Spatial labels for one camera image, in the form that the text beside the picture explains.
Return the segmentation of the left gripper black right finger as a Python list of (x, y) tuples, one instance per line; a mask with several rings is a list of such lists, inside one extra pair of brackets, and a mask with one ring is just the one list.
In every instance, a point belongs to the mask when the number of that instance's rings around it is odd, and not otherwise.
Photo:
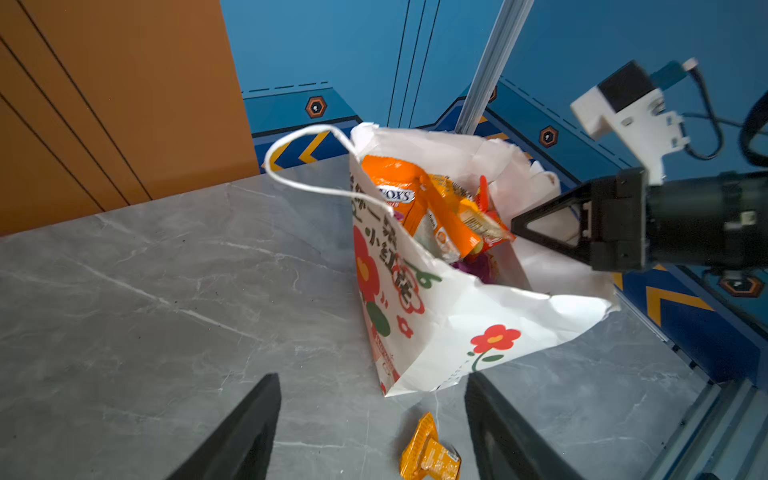
[(482, 373), (468, 376), (464, 400), (482, 480), (581, 477)]

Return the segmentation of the red snack packet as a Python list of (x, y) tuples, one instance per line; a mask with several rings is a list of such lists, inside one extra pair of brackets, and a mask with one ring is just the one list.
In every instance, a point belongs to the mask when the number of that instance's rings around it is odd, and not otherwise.
[(488, 244), (487, 247), (484, 247), (484, 250), (488, 250), (502, 242), (515, 241), (516, 236), (509, 231), (509, 228), (504, 224), (493, 204), (489, 194), (488, 181), (484, 175), (479, 177), (479, 188), (475, 196), (475, 203), (487, 222), (492, 225), (490, 227), (491, 233), (484, 236)]

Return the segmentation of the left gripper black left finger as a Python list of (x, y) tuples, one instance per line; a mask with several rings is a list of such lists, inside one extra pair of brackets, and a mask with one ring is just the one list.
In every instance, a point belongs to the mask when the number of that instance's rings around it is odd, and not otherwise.
[(281, 408), (276, 373), (265, 375), (224, 421), (169, 477), (264, 479)]

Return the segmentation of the purple grape candy bag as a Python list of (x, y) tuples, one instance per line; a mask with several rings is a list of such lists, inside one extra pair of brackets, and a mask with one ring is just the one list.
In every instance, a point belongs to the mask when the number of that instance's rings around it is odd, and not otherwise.
[(496, 284), (496, 276), (491, 257), (487, 253), (468, 255), (454, 262), (451, 267), (463, 273), (477, 277), (484, 284)]

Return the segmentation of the colourful candy bag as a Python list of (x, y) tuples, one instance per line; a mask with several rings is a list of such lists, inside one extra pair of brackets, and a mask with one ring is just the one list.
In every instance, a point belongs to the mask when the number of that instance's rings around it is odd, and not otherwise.
[(394, 209), (395, 218), (414, 236), (428, 208), (423, 170), (410, 162), (371, 155), (363, 159), (362, 168)]

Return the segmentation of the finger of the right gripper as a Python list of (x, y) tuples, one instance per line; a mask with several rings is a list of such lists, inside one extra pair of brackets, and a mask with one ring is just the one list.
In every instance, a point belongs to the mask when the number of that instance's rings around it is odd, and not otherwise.
[(569, 257), (570, 259), (579, 261), (583, 264), (591, 263), (591, 241), (584, 239), (580, 234), (576, 235), (576, 243), (571, 244), (567, 241), (558, 240), (546, 234), (533, 231), (525, 225), (511, 225), (510, 231), (519, 238), (523, 238), (541, 247)]
[(588, 231), (591, 228), (591, 184), (583, 183), (510, 221), (512, 231)]

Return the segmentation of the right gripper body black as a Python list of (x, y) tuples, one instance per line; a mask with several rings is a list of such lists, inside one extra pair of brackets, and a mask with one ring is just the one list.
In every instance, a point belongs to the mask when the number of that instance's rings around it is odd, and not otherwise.
[(620, 170), (590, 182), (589, 264), (604, 272), (642, 271), (648, 262), (647, 173)]

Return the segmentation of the white paper bag with flowers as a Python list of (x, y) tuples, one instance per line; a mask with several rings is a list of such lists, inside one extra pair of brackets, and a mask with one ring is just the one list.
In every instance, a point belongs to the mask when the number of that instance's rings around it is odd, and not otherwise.
[(516, 236), (487, 253), (496, 284), (441, 257), (426, 213), (411, 236), (362, 168), (366, 156), (395, 158), (447, 176), (475, 200), (479, 177), (504, 224), (560, 194), (558, 177), (516, 145), (478, 136), (362, 123), (349, 133), (311, 125), (349, 154), (354, 264), (384, 395), (430, 392), (463, 376), (580, 336), (618, 307), (613, 278)]

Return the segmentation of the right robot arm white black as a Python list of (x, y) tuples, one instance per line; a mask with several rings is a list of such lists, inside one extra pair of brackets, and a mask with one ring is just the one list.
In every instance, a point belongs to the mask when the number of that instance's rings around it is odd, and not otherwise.
[(573, 102), (585, 130), (614, 132), (640, 167), (583, 183), (513, 218), (513, 234), (596, 271), (656, 263), (742, 271), (767, 265), (767, 175), (725, 172), (668, 181), (663, 158), (683, 149), (682, 119), (663, 94), (595, 86)]

